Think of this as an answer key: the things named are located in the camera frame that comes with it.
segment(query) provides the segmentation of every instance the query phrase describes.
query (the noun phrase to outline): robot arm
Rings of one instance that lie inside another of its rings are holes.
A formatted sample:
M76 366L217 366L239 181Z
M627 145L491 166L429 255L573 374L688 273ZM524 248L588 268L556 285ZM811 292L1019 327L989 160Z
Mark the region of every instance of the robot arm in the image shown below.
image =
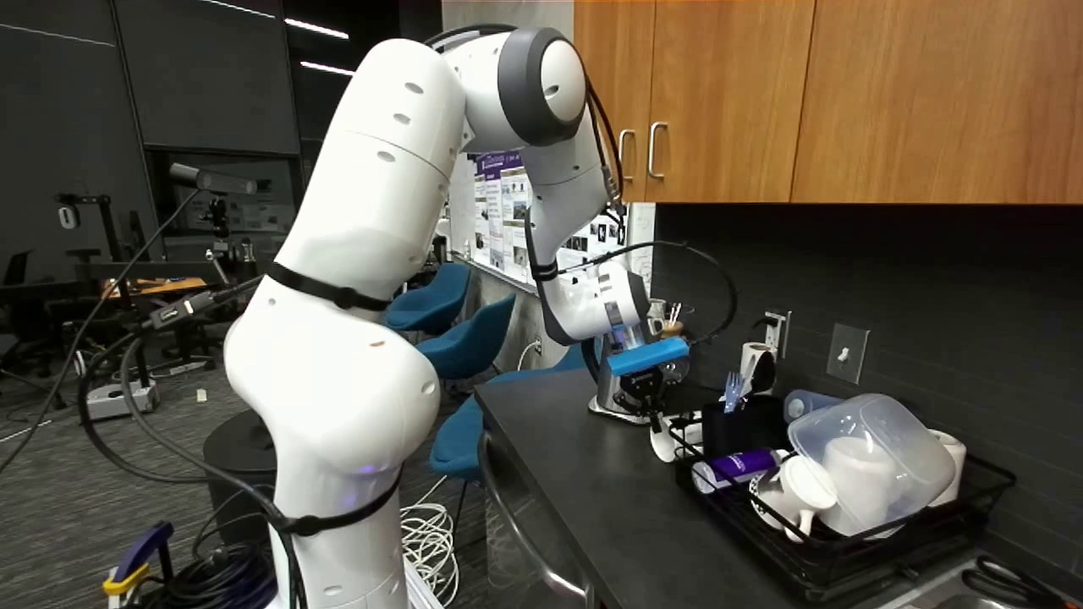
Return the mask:
M272 273L227 334L231 386L275 437L275 503L284 517L338 523L294 538L310 606L407 606L397 482L437 421L441 378L381 314L428 256L461 148L522 151L538 198L532 268L556 338L597 338L647 313L622 260L556 268L562 242L610 200L570 42L514 32L447 54L377 45ZM284 609L281 545L275 571Z
M465 89L466 151L517 148L534 185L530 255L556 343L636 327L644 280L622 260L558 270L556 252L612 198L576 49L556 32L488 33L451 49Z

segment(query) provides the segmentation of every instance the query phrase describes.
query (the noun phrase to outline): white cup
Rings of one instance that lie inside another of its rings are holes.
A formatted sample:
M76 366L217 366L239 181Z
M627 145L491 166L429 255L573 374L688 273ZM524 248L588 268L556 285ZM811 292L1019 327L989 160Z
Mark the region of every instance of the white cup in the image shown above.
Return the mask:
M796 545L804 541L804 534L811 538L813 517L839 501L834 476L813 456L786 462L779 473L753 482L750 493L772 509L767 511L753 501L753 511L768 528L786 532L786 538Z
M820 523L835 534L859 534L892 517L899 465L865 437L835 437L824 451L824 467L835 482L839 501Z
M958 482L962 482L962 467L967 462L967 448L944 429L927 429L927 432L936 432L944 444L944 451L950 454L950 465L954 465L947 486L932 501L932 509L939 509L939 503L950 503L958 499Z

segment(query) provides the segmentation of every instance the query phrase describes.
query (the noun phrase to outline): bottle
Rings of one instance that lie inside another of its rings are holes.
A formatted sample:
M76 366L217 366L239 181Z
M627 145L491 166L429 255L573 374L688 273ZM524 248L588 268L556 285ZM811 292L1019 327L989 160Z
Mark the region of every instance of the bottle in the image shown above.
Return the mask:
M826 407L835 407L835 404L842 404L842 400L826 396L826 392L813 392L813 391L791 391L791 392L786 392L786 400L781 400L781 421L786 421L786 424L796 424L796 421L804 421L805 413L816 413L816 410L826 410Z

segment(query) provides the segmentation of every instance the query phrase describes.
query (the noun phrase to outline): countertop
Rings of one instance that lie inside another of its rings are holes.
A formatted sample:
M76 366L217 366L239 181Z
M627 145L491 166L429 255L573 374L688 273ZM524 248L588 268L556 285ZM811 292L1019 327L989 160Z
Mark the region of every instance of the countertop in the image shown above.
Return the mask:
M677 486L644 428L587 410L587 374L477 391L491 432L610 609L804 606Z

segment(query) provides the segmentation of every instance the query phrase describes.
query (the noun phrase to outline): black tray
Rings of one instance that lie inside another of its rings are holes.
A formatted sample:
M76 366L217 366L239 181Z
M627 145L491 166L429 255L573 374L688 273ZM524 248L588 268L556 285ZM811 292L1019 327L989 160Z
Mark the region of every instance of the black tray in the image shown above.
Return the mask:
M917 579L927 564L939 564L947 556L958 556L979 545L984 523L999 499L1016 486L1016 473L967 456L958 499L941 509L917 511L911 517L892 523L856 538L834 534L816 524L813 534L790 528L804 545L790 541L781 532L768 528L754 511L744 483L735 483L718 493L701 493L692 482L692 465L697 456L677 462L677 483L804 604L816 606L852 606L870 598L880 588Z

